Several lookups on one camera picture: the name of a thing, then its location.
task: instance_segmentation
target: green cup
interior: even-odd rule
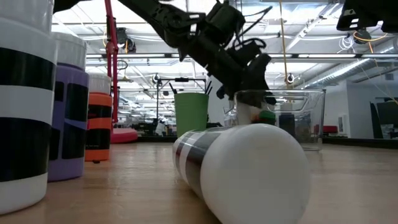
[[[204,93],[179,93],[174,95],[177,137],[187,131],[205,130],[209,96]]]

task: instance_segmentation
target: table surface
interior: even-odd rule
[[[86,162],[84,177],[50,183],[41,202],[0,223],[219,223],[178,176],[171,153],[170,143],[112,145],[110,161]],[[325,145],[307,157],[312,192],[300,224],[397,223],[398,151]]]

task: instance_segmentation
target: transparent container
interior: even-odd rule
[[[235,107],[231,109],[224,108],[224,126],[225,127],[233,127],[238,125],[238,120],[236,117]]]
[[[322,149],[325,90],[239,91],[234,96],[234,109],[238,125],[276,125],[304,150]]]

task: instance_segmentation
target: red pole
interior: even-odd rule
[[[111,41],[106,45],[108,59],[108,76],[112,78],[113,55],[113,122],[118,122],[118,42],[116,40],[116,28],[114,25],[111,0],[105,0],[106,16],[109,18]]]

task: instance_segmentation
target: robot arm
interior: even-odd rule
[[[184,12],[157,0],[119,1],[147,21],[167,45],[177,48],[180,61],[189,55],[206,68],[209,75],[215,76],[223,84],[219,96],[227,94],[232,100],[239,90],[269,89],[264,73],[271,58],[261,52],[266,47],[263,41],[240,40],[239,48],[232,46],[226,49],[246,22],[241,12],[230,6],[228,1],[217,1],[207,15]],[[78,2],[56,0],[54,13],[69,9]],[[276,103],[272,98],[267,99],[271,99],[268,100],[270,104]],[[258,104],[251,100],[250,105]]]

